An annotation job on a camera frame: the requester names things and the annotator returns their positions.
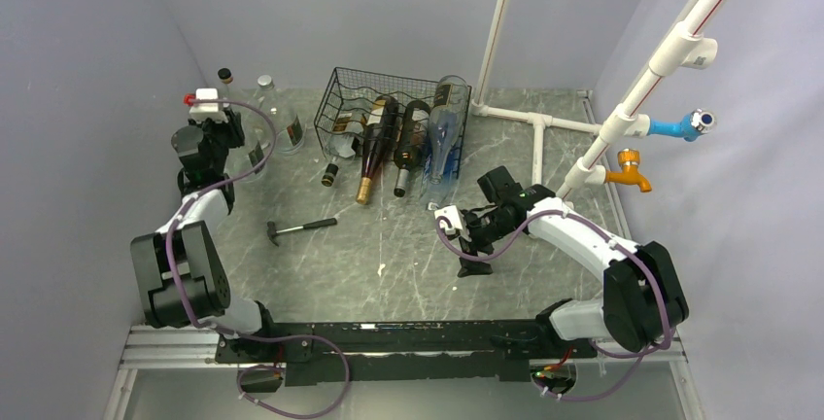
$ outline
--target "blue faucet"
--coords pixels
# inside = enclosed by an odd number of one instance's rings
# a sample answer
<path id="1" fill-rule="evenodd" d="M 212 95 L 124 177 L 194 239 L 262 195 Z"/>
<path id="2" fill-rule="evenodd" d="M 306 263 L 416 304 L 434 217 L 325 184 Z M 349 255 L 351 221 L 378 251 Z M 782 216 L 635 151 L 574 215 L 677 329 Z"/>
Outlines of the blue faucet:
<path id="1" fill-rule="evenodd" d="M 667 135 L 674 138 L 683 138 L 695 141 L 699 136 L 707 134 L 715 127 L 715 116 L 702 109 L 687 114 L 681 122 L 659 122 L 649 120 L 647 135 Z"/>

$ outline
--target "orange faucet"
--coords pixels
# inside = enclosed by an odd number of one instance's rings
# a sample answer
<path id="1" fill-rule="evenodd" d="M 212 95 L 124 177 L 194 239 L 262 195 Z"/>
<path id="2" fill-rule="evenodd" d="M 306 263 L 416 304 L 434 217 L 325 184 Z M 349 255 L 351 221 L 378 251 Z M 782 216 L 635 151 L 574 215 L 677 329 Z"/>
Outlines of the orange faucet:
<path id="1" fill-rule="evenodd" d="M 618 162 L 621 163 L 621 172 L 606 171 L 606 182 L 614 182 L 624 185 L 638 185 L 642 193 L 652 192 L 649 181 L 638 172 L 638 165 L 641 164 L 641 153 L 636 150 L 623 150 L 618 153 Z"/>

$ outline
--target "gold bottle cap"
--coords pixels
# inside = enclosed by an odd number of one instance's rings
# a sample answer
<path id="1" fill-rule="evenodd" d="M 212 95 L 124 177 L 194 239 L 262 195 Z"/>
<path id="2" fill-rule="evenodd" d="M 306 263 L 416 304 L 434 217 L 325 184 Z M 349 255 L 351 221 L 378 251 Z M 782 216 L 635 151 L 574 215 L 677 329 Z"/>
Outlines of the gold bottle cap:
<path id="1" fill-rule="evenodd" d="M 369 192 L 372 190 L 372 179 L 368 177 L 360 178 L 360 186 L 358 187 L 358 195 L 355 196 L 355 201 L 358 204 L 366 204 L 369 201 Z"/>

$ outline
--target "water tap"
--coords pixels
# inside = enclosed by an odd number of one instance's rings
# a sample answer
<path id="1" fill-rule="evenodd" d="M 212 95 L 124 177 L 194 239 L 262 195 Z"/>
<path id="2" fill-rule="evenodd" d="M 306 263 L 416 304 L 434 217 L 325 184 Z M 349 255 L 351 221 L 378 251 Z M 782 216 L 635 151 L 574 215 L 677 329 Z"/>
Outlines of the water tap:
<path id="1" fill-rule="evenodd" d="M 642 193 L 652 192 L 649 181 L 638 172 L 638 165 L 641 164 L 641 153 L 636 150 L 623 150 L 618 153 L 618 162 L 621 164 L 621 172 L 606 172 L 605 182 L 614 182 L 624 185 L 638 185 Z"/>
<path id="2" fill-rule="evenodd" d="M 659 122 L 650 120 L 648 135 L 667 135 L 695 141 L 715 127 L 715 116 L 704 109 L 696 109 L 681 119 L 681 122 Z"/>

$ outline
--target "bottle cap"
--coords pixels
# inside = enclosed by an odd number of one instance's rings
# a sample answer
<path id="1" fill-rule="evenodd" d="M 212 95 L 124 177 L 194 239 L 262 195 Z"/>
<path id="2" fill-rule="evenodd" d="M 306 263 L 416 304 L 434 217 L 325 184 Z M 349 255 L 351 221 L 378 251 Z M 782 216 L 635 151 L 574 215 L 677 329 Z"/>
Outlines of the bottle cap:
<path id="1" fill-rule="evenodd" d="M 355 196 L 355 201 L 358 204 L 366 204 L 369 201 L 369 191 L 372 189 L 372 179 L 362 177 L 360 179 L 360 186 L 358 187 L 358 195 Z"/>
<path id="2" fill-rule="evenodd" d="M 231 76 L 231 70 L 228 68 L 222 68 L 218 70 L 218 78 L 221 79 L 222 82 L 226 83 L 227 85 L 234 81 L 234 78 Z"/>
<path id="3" fill-rule="evenodd" d="M 406 195 L 406 184 L 409 183 L 409 169 L 399 169 L 397 171 L 397 181 L 395 182 L 395 196 L 403 198 Z"/>
<path id="4" fill-rule="evenodd" d="M 324 177 L 321 178 L 321 183 L 324 184 L 325 187 L 331 187 L 334 183 L 335 176 L 337 175 L 337 165 L 330 162 L 326 166 L 326 172 L 324 172 Z"/>
<path id="5" fill-rule="evenodd" d="M 274 88 L 275 84 L 272 82 L 272 77 L 269 75 L 260 75 L 257 77 L 257 85 L 261 88 Z"/>

